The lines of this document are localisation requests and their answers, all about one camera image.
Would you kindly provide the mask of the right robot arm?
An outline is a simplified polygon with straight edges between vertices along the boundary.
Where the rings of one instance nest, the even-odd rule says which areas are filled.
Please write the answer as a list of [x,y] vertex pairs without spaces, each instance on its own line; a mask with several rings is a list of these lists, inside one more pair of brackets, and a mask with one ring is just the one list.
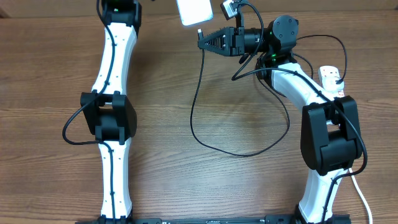
[[230,57],[260,51],[253,74],[302,112],[300,150],[309,172],[290,222],[351,223],[349,215],[335,215],[332,207],[342,178],[355,176],[354,161],[363,158],[360,170],[368,161],[357,104],[341,88],[319,85],[305,74],[292,51],[298,29],[298,20],[283,15],[260,29],[225,27],[208,36],[199,30],[198,47]]

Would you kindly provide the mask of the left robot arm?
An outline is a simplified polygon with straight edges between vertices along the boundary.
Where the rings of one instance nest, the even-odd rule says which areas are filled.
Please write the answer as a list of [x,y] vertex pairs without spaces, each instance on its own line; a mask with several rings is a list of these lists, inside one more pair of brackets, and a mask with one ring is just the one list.
[[97,223],[132,223],[128,157],[137,114],[127,97],[127,76],[141,26],[138,1],[102,1],[104,49],[97,79],[80,104],[102,159],[103,204]]

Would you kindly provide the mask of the blue Galaxy smartphone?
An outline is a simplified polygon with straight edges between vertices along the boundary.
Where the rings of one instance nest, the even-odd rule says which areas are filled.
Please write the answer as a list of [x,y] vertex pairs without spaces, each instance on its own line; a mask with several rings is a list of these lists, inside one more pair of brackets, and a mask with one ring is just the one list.
[[213,18],[210,0],[176,0],[181,23],[192,26]]

